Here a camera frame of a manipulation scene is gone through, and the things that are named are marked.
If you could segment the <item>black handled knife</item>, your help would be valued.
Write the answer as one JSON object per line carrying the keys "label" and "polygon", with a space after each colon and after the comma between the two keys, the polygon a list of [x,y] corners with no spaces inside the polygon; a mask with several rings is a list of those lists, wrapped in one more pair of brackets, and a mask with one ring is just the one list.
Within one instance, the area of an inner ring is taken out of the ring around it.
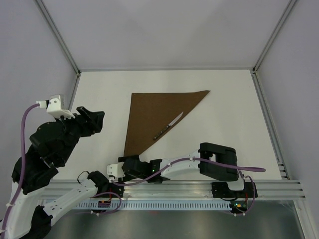
{"label": "black handled knife", "polygon": [[157,140],[160,136],[162,136],[170,127],[172,127],[183,115],[183,112],[181,112],[175,119],[173,119],[168,125],[165,126],[159,133],[157,133],[153,140]]}

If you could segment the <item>brown cloth napkin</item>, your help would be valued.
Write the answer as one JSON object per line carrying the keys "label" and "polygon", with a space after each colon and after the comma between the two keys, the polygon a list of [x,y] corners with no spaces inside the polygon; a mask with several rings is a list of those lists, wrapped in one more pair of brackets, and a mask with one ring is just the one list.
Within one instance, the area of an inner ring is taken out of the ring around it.
{"label": "brown cloth napkin", "polygon": [[186,117],[209,93],[132,93],[124,157],[141,155]]}

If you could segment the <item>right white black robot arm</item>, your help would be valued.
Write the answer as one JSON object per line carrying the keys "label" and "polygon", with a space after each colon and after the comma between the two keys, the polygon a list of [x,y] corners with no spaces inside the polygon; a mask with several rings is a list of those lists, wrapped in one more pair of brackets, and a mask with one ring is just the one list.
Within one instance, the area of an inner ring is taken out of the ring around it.
{"label": "right white black robot arm", "polygon": [[245,181],[237,167],[236,150],[232,147],[201,143],[199,149],[187,156],[173,159],[140,161],[138,155],[120,157],[124,175],[122,182],[142,179],[161,184],[187,173],[199,173],[208,178],[225,182],[230,195],[238,197],[246,190]]}

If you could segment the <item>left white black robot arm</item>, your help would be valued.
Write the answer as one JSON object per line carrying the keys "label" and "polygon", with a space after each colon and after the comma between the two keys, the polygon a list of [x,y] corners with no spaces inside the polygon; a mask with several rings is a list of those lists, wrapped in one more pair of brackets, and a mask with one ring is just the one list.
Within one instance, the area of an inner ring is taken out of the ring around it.
{"label": "left white black robot arm", "polygon": [[78,107],[71,117],[61,116],[46,122],[30,136],[31,146],[21,144],[21,158],[12,172],[12,194],[1,221],[2,239],[42,239],[52,226],[81,201],[104,197],[109,191],[108,179],[99,171],[89,173],[77,188],[45,206],[38,205],[44,189],[64,167],[82,137],[100,133],[103,111],[91,112]]}

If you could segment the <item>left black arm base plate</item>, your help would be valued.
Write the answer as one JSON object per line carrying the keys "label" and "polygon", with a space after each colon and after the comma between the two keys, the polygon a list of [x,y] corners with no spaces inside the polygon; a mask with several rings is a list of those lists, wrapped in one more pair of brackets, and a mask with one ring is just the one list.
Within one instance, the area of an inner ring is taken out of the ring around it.
{"label": "left black arm base plate", "polygon": [[113,183],[109,183],[106,191],[107,192],[113,192],[113,193],[119,195],[122,198],[123,197],[123,193],[124,193],[124,187],[123,186],[114,185]]}

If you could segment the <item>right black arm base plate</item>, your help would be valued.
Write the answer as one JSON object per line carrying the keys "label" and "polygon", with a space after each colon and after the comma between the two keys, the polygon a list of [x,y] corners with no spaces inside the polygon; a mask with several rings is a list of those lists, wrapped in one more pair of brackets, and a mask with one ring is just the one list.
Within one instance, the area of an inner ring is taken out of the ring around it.
{"label": "right black arm base plate", "polygon": [[226,182],[213,182],[211,183],[211,193],[213,198],[217,199],[245,199],[257,198],[258,192],[254,190],[255,183],[245,182],[244,189],[230,190]]}

